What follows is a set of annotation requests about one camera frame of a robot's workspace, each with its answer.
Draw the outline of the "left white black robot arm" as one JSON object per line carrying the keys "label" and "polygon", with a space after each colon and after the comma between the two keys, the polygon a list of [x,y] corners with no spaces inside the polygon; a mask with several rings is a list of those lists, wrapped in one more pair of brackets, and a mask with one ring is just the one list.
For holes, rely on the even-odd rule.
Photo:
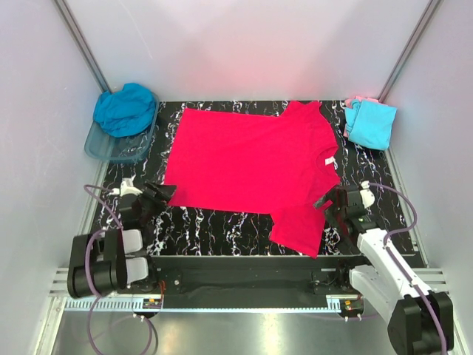
{"label": "left white black robot arm", "polygon": [[163,281],[146,249],[152,242],[152,219],[166,210],[177,187],[147,181],[140,189],[124,178],[118,188],[86,184],[84,190],[117,227],[73,237],[67,272],[71,298],[160,290]]}

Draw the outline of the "red t shirt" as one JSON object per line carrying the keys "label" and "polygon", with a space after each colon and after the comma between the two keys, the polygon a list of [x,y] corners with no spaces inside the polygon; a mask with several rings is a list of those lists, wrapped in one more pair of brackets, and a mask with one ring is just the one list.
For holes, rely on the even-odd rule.
{"label": "red t shirt", "polygon": [[337,150],[318,101],[278,116],[187,108],[166,167],[170,204],[268,214],[272,242],[316,257],[325,218],[315,203],[340,181]]}

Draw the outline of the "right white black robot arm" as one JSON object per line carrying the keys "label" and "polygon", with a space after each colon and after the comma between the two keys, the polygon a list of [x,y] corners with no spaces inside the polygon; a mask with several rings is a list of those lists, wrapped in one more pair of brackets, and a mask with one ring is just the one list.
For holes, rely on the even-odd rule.
{"label": "right white black robot arm", "polygon": [[338,270],[336,285],[367,299],[387,324],[397,354],[447,354],[455,342],[452,300],[415,273],[391,241],[395,232],[383,229],[369,213],[373,187],[369,181],[335,186],[314,205],[367,259],[364,265]]}

